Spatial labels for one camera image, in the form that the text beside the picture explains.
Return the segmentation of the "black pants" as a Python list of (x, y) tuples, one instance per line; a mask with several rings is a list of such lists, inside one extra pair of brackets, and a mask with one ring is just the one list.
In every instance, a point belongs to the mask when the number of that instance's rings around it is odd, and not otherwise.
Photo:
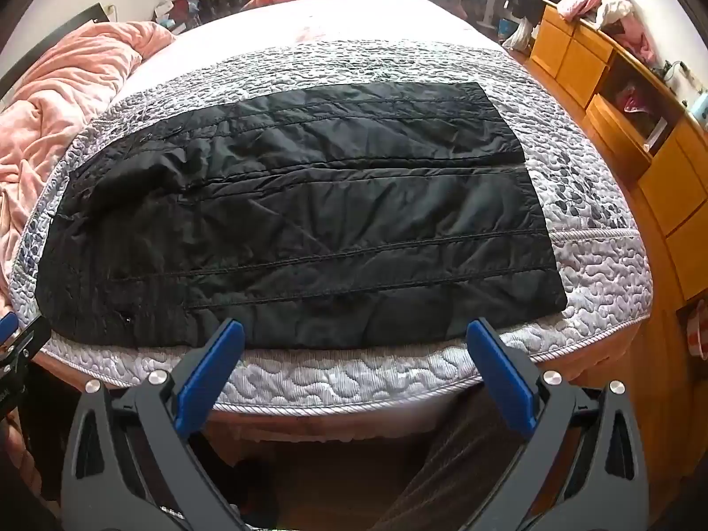
[(522, 145), (474, 83), (319, 86), (193, 110), (69, 177), (39, 262), (59, 335), (253, 349), (460, 338), (563, 311)]

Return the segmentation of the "pink fleece blanket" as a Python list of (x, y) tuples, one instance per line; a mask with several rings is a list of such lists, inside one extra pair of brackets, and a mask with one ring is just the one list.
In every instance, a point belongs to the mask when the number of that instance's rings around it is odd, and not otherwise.
[(1, 110), (1, 310), (15, 251), (39, 195), (73, 138), (175, 36), (154, 22), (85, 23), (25, 72)]

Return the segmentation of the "wooden dresser cabinet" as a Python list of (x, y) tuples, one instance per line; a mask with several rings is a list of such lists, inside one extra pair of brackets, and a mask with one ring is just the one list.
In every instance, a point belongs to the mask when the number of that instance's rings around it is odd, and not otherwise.
[(707, 294), (707, 132), (609, 35), (546, 0), (529, 66), (592, 126), (616, 174), (639, 186), (685, 302)]

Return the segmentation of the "dark wooden headboard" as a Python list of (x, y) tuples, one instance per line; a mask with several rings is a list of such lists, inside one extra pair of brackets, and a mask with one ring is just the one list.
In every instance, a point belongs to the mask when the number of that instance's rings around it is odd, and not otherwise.
[(48, 36), (44, 37), (43, 40), (32, 47), (29, 52), (26, 52), (10, 69), (2, 74), (0, 81), (1, 96), (5, 97), (6, 93), (12, 89), (12, 86), (19, 82), (20, 77), (22, 77), (49, 48), (55, 46), (56, 43), (62, 40), (66, 35), (69, 35), (70, 32), (79, 29), (85, 24), (106, 23), (108, 20), (109, 18), (103, 6), (101, 4), (95, 4), (81, 11), (81, 13), (78, 13), (78, 15), (75, 15), (66, 23), (60, 25), (60, 27), (57, 27)]

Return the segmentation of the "pink clothes pile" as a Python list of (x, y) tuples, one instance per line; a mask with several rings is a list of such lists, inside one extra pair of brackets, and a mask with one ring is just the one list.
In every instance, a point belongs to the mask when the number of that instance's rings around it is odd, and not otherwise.
[(610, 34), (646, 66), (658, 64), (652, 41), (630, 0), (560, 0), (557, 11), (567, 22), (593, 17), (595, 30)]

